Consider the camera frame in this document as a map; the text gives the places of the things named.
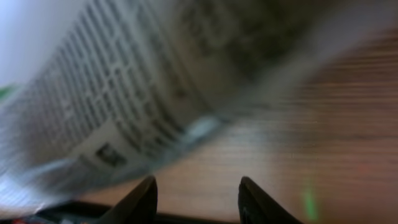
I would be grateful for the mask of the white tube gold cap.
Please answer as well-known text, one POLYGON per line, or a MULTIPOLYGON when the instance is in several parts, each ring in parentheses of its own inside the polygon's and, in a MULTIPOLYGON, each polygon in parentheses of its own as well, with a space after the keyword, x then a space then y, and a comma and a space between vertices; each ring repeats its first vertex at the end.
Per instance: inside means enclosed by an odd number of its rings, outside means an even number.
POLYGON ((88 1, 1 102, 1 218, 129 181, 246 109, 310 1, 88 1))

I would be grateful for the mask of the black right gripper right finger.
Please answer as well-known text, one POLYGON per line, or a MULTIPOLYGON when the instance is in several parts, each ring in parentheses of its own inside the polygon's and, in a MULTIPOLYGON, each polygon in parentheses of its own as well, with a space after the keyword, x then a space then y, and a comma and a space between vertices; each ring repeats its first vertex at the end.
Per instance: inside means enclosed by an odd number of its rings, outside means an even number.
POLYGON ((302 224, 247 176, 239 185, 238 208, 242 224, 302 224))

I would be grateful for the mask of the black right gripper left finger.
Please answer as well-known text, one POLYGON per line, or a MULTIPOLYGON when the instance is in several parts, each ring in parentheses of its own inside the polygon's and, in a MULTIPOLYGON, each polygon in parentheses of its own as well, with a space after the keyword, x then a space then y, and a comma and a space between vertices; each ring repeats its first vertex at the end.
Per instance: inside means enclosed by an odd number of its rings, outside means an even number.
POLYGON ((98 220, 98 224, 153 223, 157 213, 157 202, 157 182, 154 176, 149 176, 107 211, 98 220))

